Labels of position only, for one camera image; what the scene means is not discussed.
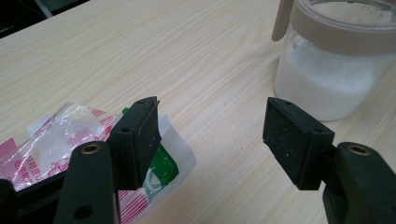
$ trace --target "light wood surface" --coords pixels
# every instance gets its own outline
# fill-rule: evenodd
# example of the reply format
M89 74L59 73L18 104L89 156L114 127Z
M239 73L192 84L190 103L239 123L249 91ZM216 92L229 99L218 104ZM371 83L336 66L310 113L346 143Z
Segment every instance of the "light wood surface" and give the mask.
M66 102L118 113L151 95L193 149L188 178L139 223L327 223L262 142L283 42L277 1L91 1L0 40L0 141ZM396 170L396 68L334 143L377 149Z

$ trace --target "clear plastic jar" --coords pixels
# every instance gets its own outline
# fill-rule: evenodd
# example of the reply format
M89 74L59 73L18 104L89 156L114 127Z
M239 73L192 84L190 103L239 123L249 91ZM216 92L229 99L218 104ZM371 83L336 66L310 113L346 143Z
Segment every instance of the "clear plastic jar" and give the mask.
M396 2L291 4L281 1L273 32L277 41L288 27L276 96L322 121L352 114L396 63Z
M322 121L356 111L396 61L396 54L357 56L321 49L291 26L285 41L276 72L276 96Z

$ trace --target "plastic bag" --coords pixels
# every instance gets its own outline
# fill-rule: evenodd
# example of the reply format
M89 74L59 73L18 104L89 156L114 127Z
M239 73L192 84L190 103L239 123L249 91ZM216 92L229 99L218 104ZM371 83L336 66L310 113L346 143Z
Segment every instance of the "plastic bag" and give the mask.
M10 140L17 139L12 138L0 146L0 150L10 151L0 160L0 178L11 180L14 188L21 190L56 175L67 169L75 147L90 141L106 141L119 119L120 116L87 106L66 104L24 144L10 150ZM159 129L163 140L143 188L119 191L121 223L131 223L144 211L146 214L174 190L195 165L193 152L167 117L159 117Z
M66 104L24 144L0 160L0 178L16 191L67 169L72 150L86 142L105 141L116 115Z

